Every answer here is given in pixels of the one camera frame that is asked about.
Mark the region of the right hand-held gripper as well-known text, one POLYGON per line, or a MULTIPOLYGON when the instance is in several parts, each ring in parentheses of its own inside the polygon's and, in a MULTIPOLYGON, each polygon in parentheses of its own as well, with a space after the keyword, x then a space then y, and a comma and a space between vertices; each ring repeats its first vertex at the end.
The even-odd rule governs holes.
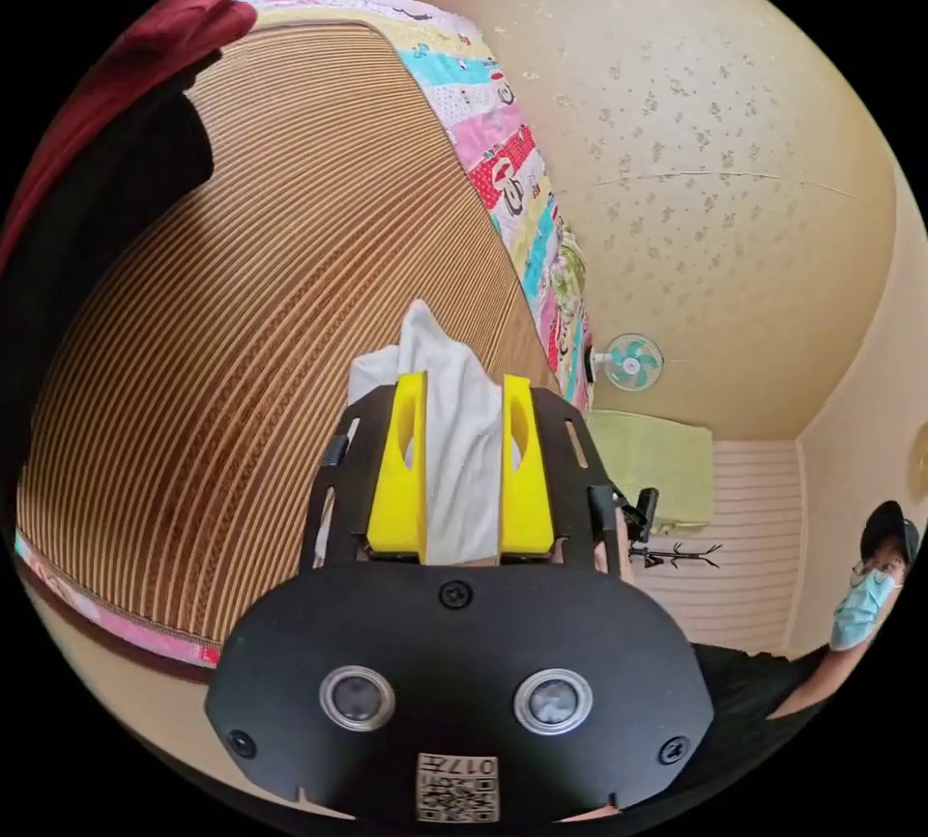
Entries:
POLYGON ((650 549, 650 536, 659 492, 647 487, 640 491, 635 504, 617 487, 613 487, 614 507, 618 512, 618 521, 624 528, 627 552, 630 557, 638 557, 643 562, 658 562, 657 554, 650 549))

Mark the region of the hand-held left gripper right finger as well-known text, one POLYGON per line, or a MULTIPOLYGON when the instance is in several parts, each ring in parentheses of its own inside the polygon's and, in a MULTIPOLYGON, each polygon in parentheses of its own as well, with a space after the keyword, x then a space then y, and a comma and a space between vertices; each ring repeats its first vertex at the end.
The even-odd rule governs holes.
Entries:
POLYGON ((499 554, 547 556, 555 543, 554 523, 528 379, 504 377, 502 412, 499 554))

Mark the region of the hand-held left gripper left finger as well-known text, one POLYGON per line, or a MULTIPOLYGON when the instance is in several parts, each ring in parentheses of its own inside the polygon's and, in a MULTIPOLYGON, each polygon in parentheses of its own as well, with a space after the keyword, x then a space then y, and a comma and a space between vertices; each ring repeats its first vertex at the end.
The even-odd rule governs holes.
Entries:
POLYGON ((424 559, 427 552, 427 373, 401 376, 392 392, 366 542, 377 558, 424 559))

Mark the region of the person's right hand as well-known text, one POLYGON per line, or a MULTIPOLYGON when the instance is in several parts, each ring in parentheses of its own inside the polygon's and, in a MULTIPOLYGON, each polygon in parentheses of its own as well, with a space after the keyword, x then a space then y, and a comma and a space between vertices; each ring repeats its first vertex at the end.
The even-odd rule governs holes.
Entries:
POLYGON ((614 529, 604 533, 594 549, 594 565, 600 573, 614 576, 630 586, 636 585, 624 520, 618 521, 614 529))

